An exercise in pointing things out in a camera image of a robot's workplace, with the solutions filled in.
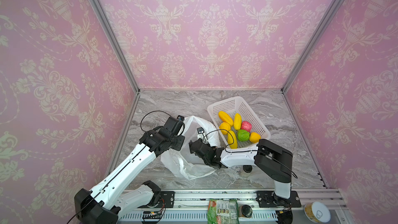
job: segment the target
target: black cable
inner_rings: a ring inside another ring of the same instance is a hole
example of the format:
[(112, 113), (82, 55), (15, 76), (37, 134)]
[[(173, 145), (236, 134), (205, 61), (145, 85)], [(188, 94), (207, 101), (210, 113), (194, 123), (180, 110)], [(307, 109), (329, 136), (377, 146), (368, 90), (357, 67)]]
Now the black cable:
[(82, 207), (82, 209), (80, 209), (79, 212), (75, 213), (75, 215), (72, 216), (72, 218), (69, 219), (69, 221), (67, 222), (67, 224), (68, 224), (75, 216), (77, 216), (85, 207), (87, 207), (92, 201), (94, 201), (94, 199), (95, 199), (100, 193), (101, 193), (101, 192), (98, 192), (98, 194), (97, 194), (94, 198), (92, 198), (91, 201), (89, 201), (84, 207)]
[(294, 172), (293, 172), (291, 169), (289, 169), (286, 165), (284, 165), (283, 163), (279, 162), (278, 160), (276, 160), (275, 158), (273, 158), (273, 157), (271, 157), (271, 156), (269, 156), (269, 155), (266, 155), (266, 154), (264, 154), (264, 155), (265, 155), (266, 157), (271, 158), (271, 159), (274, 160), (275, 162), (280, 163), (280, 164), (283, 165), (284, 167), (286, 167), (286, 169), (288, 169), (288, 170), (292, 173), (293, 177), (295, 177), (296, 179), (298, 178), (297, 175), (296, 175), (296, 173), (294, 173)]
[(283, 165), (286, 169), (290, 170), (290, 172), (292, 173), (293, 177), (295, 177), (296, 179), (298, 178), (297, 175), (296, 175), (296, 173), (294, 173), (294, 172), (293, 172), (291, 169), (289, 169), (286, 165), (284, 165), (283, 163), (279, 162), (278, 160), (276, 160), (275, 158), (273, 158), (273, 157), (271, 157), (271, 156), (269, 156), (269, 155), (266, 155), (266, 156), (269, 157), (269, 158), (271, 158), (271, 159), (274, 160), (275, 162), (278, 162), (278, 163), (280, 163), (281, 165)]
[[(146, 131), (144, 131), (144, 130), (142, 129), (142, 121), (144, 120), (144, 118), (145, 118), (146, 116), (148, 116), (148, 114), (153, 113), (153, 112), (164, 112), (164, 113), (166, 113), (165, 111), (162, 111), (162, 110), (156, 110), (156, 111), (148, 112), (148, 113), (141, 119), (140, 128), (141, 128), (141, 130), (142, 130), (143, 132), (146, 132)], [(184, 124), (184, 122), (182, 122), (182, 132), (181, 132), (180, 135), (178, 135), (177, 137), (181, 136), (182, 133), (184, 132), (184, 130), (185, 130), (185, 124)]]
[(159, 210), (159, 212), (160, 212), (160, 211), (163, 210), (164, 205), (165, 205), (163, 198), (160, 198), (160, 199), (158, 200), (158, 202), (157, 202), (156, 204), (154, 204), (153, 206), (148, 206), (148, 205), (147, 205), (147, 207), (149, 207), (149, 208), (157, 208), (158, 205), (159, 205), (159, 203), (160, 203), (160, 201), (163, 201), (162, 208)]
[[(160, 211), (158, 211), (158, 213), (159, 212), (162, 212), (162, 210), (163, 210), (163, 213), (162, 213), (162, 216), (159, 218), (159, 220), (158, 221), (156, 221), (154, 224), (157, 224), (162, 218), (163, 218), (163, 216), (164, 216), (164, 213), (166, 212), (166, 208), (165, 208), (165, 206), (166, 206), (166, 203), (164, 202), (164, 200), (163, 200), (163, 198), (161, 198), (161, 200), (163, 201), (163, 205), (162, 205), (162, 208), (160, 209)], [(153, 218), (152, 216), (148, 216), (148, 217), (142, 217), (142, 219), (143, 220), (147, 220), (147, 219), (157, 219), (157, 218)]]
[[(141, 151), (138, 152), (137, 155), (135, 155), (135, 156), (132, 158), (132, 160), (134, 160), (134, 159), (138, 156), (138, 154), (141, 153), (141, 152), (144, 150), (145, 147), (146, 147), (146, 146), (144, 146), (144, 147), (141, 149)], [(125, 165), (121, 170), (119, 170), (119, 172), (117, 172), (117, 174), (116, 174), (111, 180), (109, 180), (109, 182), (108, 182), (101, 190), (105, 189), (105, 188), (109, 185), (109, 183), (112, 182), (112, 180), (113, 180), (115, 177), (117, 177), (117, 175), (118, 175), (120, 172), (122, 172), (122, 170), (124, 170), (124, 168), (125, 168), (129, 163), (131, 163), (131, 162), (129, 161), (128, 163), (126, 163), (126, 165)], [(91, 201), (89, 201), (84, 207), (82, 207), (82, 209), (80, 209), (79, 212), (77, 212), (74, 216), (72, 216), (72, 218), (70, 218), (70, 220), (67, 222), (67, 224), (68, 224), (75, 216), (77, 216), (85, 207), (87, 207), (87, 206), (88, 206), (88, 205), (101, 193), (101, 190), (98, 192), (98, 194), (97, 194), (94, 198), (91, 199)]]
[(224, 131), (226, 131), (229, 135), (231, 135), (232, 141), (233, 141), (232, 144), (234, 144), (234, 143), (235, 143), (234, 136), (232, 136), (232, 134), (229, 133), (229, 131), (227, 131), (226, 129), (217, 129), (217, 130), (211, 131), (211, 132), (209, 132), (208, 134), (206, 134), (206, 135), (203, 137), (203, 139), (205, 139), (205, 137), (206, 137), (207, 135), (209, 135), (210, 133), (216, 132), (216, 131), (221, 131), (221, 130), (224, 130)]
[(290, 204), (289, 204), (289, 207), (284, 208), (282, 211), (283, 211), (283, 212), (285, 212), (285, 211), (287, 212), (287, 211), (290, 211), (291, 209), (292, 209), (292, 204), (290, 203)]
[(148, 113), (142, 118), (141, 123), (140, 123), (140, 128), (141, 128), (141, 130), (142, 130), (143, 132), (145, 132), (145, 131), (142, 129), (142, 121), (144, 120), (144, 118), (145, 118), (146, 116), (148, 116), (148, 114), (153, 113), (153, 112), (164, 112), (164, 113), (166, 113), (165, 111), (162, 111), (162, 110), (156, 110), (156, 111), (148, 112)]

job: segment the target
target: toy fruit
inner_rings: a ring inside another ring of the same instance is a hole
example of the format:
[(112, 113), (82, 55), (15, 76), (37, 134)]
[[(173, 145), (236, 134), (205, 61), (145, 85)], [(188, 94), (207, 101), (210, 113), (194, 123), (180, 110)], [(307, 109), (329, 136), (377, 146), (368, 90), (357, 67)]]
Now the toy fruit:
[(240, 126), (240, 128), (241, 128), (242, 130), (246, 130), (246, 131), (250, 132), (250, 130), (251, 130), (251, 123), (249, 123), (249, 122), (247, 122), (247, 121), (243, 121), (242, 124), (241, 124), (241, 126)]
[(235, 130), (239, 130), (241, 124), (242, 124), (242, 117), (240, 116), (239, 113), (237, 113), (237, 114), (235, 114), (235, 119), (234, 119)]
[(227, 123), (227, 122), (222, 122), (222, 124), (220, 125), (220, 128), (219, 129), (226, 129), (226, 131), (224, 131), (224, 130), (221, 130), (221, 133), (222, 134), (227, 134), (227, 132), (229, 131), (229, 130), (231, 130), (231, 126)]
[(249, 137), (250, 142), (257, 143), (260, 140), (260, 138), (261, 138), (261, 136), (258, 133), (256, 133), (256, 132), (250, 133), (250, 137)]
[(248, 131), (242, 130), (242, 129), (238, 130), (238, 140), (239, 141), (242, 141), (242, 142), (248, 141), (249, 136), (250, 136), (250, 133)]
[(229, 130), (228, 132), (231, 134), (231, 135), (227, 134), (228, 136), (227, 142), (228, 144), (230, 144), (228, 147), (230, 147), (231, 149), (236, 149), (238, 147), (238, 141), (236, 140), (235, 133), (232, 130)]
[(218, 117), (220, 117), (223, 122), (227, 122), (230, 127), (234, 125), (234, 122), (232, 121), (231, 117), (229, 117), (228, 113), (219, 111)]

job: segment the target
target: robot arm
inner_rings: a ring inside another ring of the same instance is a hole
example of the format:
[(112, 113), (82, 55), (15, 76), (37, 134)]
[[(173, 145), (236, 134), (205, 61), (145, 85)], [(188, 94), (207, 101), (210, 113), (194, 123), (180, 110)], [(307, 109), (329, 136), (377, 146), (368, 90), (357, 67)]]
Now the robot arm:
[(150, 162), (172, 148), (181, 150), (184, 117), (169, 117), (164, 126), (144, 133), (127, 158), (104, 180), (91, 188), (81, 189), (74, 197), (77, 218), (83, 223), (116, 223), (126, 213), (159, 202), (160, 188), (151, 181), (122, 197), (121, 193)]
[(290, 198), (293, 154), (266, 139), (257, 146), (234, 152), (232, 149), (210, 147), (201, 139), (189, 143), (191, 153), (202, 158), (206, 165), (217, 169), (235, 165), (256, 165), (274, 179), (275, 195)]

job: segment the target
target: plastic basket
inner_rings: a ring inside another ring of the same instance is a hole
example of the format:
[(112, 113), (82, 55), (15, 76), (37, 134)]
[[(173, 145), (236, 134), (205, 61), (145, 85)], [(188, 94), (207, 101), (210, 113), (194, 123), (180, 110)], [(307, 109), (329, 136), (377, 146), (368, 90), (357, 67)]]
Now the plastic basket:
[[(242, 117), (242, 121), (247, 121), (251, 123), (250, 132), (256, 132), (261, 136), (261, 138), (264, 139), (269, 139), (271, 137), (271, 133), (269, 132), (269, 130), (264, 126), (264, 124), (258, 118), (257, 114), (251, 109), (251, 107), (242, 97), (236, 96), (228, 98), (222, 101), (218, 101), (207, 107), (207, 112), (209, 113), (211, 120), (213, 121), (216, 127), (219, 127), (222, 123), (222, 120), (218, 117), (219, 111), (224, 111), (228, 113), (228, 115), (232, 119), (234, 119), (236, 113), (239, 113)], [(234, 129), (234, 127), (231, 127), (231, 130), (233, 130), (235, 132), (235, 135), (238, 136), (237, 131)], [(225, 145), (227, 145), (228, 144), (228, 142), (226, 141), (227, 136), (223, 135), (221, 131), (218, 132), (220, 133), (220, 136), (222, 137), (222, 140), (224, 141)], [(257, 145), (250, 141), (245, 141), (245, 142), (237, 141), (237, 142), (238, 142), (238, 149)]]

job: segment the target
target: damask pattern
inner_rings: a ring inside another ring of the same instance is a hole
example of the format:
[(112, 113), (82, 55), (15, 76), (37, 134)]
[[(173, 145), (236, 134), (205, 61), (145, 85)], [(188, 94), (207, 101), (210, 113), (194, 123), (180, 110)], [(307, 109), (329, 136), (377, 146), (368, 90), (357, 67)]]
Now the damask pattern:
[(65, 223), (134, 93), (88, 0), (0, 0), (0, 53), (0, 223)]
[(398, 210), (398, 0), (345, 0), (287, 96), (358, 224)]
[(100, 1), (143, 89), (280, 88), (331, 2)]

